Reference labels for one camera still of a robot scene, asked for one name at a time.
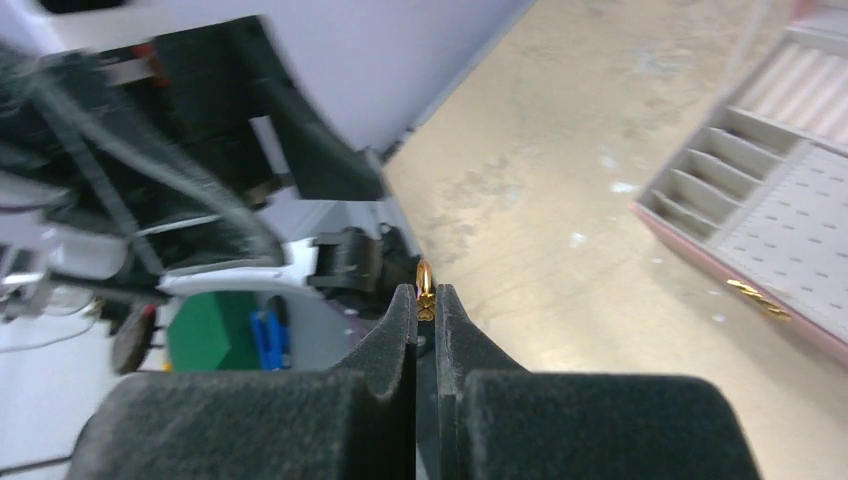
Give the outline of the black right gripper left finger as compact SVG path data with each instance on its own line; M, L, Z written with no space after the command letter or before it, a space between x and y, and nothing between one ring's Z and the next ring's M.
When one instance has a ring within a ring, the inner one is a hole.
M416 296L317 372L135 374L83 428L70 479L411 479Z

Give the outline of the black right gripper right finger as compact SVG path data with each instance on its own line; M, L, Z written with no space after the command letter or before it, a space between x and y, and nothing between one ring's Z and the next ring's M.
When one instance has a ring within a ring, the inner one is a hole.
M680 375L534 373L435 292L444 479L756 479L737 416Z

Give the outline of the gold hoop earring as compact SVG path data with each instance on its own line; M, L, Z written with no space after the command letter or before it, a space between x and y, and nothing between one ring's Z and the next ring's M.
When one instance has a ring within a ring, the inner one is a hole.
M421 259L416 268L416 303L417 318L420 322L430 322L435 319L436 297L433 274L425 259Z

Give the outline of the pink jewelry box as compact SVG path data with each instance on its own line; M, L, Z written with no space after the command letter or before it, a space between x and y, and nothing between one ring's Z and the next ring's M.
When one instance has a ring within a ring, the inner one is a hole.
M633 203L684 260L847 358L847 5L785 28Z

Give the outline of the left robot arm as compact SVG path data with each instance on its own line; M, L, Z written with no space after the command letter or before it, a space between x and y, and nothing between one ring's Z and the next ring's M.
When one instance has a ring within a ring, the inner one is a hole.
M125 304L290 288L382 312L416 280L380 223L303 243L271 223L273 195L381 202L379 157L354 150L300 93L266 21L246 16L105 52L1 45L1 182L54 228L7 247L1 310L42 313L63 287Z

